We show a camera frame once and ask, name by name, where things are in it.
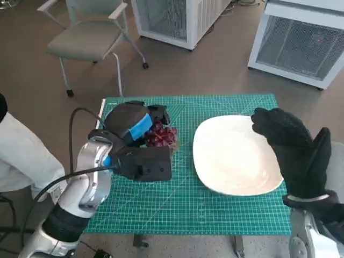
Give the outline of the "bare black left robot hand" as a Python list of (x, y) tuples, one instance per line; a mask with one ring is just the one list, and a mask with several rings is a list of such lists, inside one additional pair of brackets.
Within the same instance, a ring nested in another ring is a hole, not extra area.
[(169, 125), (170, 117), (164, 105), (146, 106), (141, 101), (118, 104), (105, 118), (105, 129), (122, 138), (128, 146), (145, 144), (144, 135), (155, 122)]

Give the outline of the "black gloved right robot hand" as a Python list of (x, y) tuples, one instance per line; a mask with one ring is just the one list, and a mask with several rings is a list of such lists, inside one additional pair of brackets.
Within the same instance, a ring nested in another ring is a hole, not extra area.
[(331, 157), (331, 133), (323, 127), (311, 137), (303, 122), (280, 108), (258, 107), (251, 116), (254, 132), (273, 149), (288, 195), (311, 199), (326, 193), (326, 170)]

